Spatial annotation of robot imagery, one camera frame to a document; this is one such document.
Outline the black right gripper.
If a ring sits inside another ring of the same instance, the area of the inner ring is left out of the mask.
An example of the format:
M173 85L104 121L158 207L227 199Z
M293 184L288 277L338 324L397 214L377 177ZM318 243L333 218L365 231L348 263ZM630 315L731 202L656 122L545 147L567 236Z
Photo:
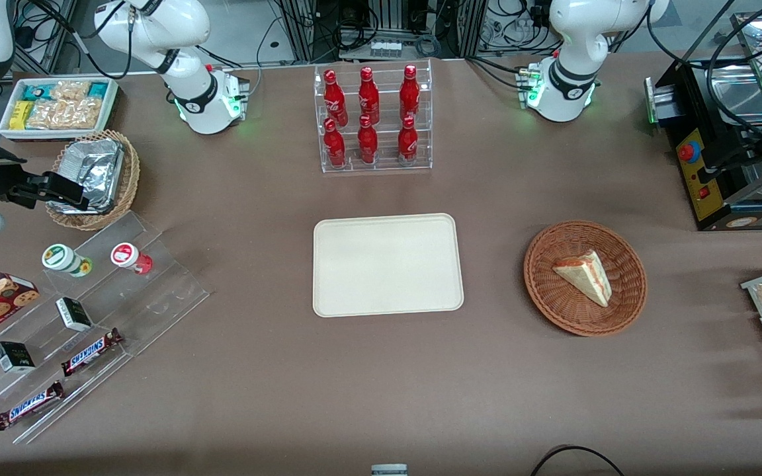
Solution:
M46 203L46 208L54 213L88 213L89 199L83 196L83 187L58 173L44 171L31 174L18 163L0 165L0 201L14 202L25 208L33 208L42 192L57 199L80 199L78 202Z

